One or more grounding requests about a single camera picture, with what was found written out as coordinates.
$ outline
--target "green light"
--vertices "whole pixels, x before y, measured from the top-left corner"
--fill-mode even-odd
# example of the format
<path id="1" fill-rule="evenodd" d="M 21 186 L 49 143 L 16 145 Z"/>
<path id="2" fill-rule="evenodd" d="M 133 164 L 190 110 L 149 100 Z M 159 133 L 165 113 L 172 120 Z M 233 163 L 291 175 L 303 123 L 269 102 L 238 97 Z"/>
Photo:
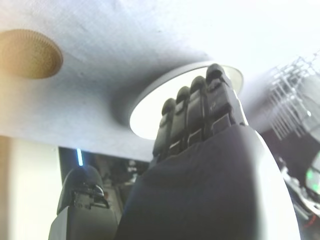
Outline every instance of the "green light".
<path id="1" fill-rule="evenodd" d="M 312 173 L 311 170 L 309 170 L 309 171 L 306 173 L 306 178 L 307 178 L 307 179 L 312 179 L 312 177 L 313 177 L 313 173 Z"/>
<path id="2" fill-rule="evenodd" d="M 312 189 L 313 189 L 313 191 L 318 193 L 320 191 L 320 186 L 318 184 L 313 184 Z"/>

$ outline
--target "blue light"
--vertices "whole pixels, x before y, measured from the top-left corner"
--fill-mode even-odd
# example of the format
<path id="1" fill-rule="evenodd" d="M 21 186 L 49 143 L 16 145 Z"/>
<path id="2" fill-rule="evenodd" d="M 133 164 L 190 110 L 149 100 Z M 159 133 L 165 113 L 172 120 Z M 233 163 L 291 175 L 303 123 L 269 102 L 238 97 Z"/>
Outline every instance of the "blue light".
<path id="1" fill-rule="evenodd" d="M 82 154 L 81 154 L 80 148 L 77 148 L 77 149 L 76 149 L 76 153 L 78 154 L 78 163 L 79 163 L 79 166 L 83 166 L 83 165 L 84 165 L 84 162 L 83 162 L 83 160 L 82 160 Z"/>

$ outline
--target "red wire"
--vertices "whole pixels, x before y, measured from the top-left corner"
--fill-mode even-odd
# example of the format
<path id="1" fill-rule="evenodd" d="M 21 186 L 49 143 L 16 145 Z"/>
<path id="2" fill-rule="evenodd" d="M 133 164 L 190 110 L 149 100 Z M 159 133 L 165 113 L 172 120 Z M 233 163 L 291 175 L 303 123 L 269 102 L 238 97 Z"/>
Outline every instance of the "red wire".
<path id="1" fill-rule="evenodd" d="M 310 227 L 312 224 L 315 223 L 316 219 L 317 219 L 316 215 L 313 215 L 312 218 L 311 218 L 311 220 L 310 220 L 307 224 L 305 224 L 305 225 L 303 226 L 303 228 L 306 229 L 306 228 Z"/>

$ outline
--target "wicker coaster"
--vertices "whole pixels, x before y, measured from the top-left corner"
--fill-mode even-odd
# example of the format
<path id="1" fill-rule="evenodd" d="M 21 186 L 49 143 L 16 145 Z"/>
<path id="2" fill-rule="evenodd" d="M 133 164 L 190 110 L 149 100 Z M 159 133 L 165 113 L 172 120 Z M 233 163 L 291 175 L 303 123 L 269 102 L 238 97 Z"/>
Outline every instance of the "wicker coaster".
<path id="1" fill-rule="evenodd" d="M 60 70 L 62 63 L 59 47 L 39 32 L 16 29 L 0 33 L 0 68 L 10 74 L 48 78 Z"/>

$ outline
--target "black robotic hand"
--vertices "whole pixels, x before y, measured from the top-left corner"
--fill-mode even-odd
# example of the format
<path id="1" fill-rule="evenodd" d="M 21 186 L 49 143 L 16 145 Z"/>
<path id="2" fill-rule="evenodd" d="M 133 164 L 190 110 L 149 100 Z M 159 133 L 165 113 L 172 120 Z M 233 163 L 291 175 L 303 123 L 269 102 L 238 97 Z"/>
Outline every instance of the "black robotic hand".
<path id="1" fill-rule="evenodd" d="M 166 101 L 153 155 L 116 240 L 300 239 L 282 175 L 219 65 Z"/>

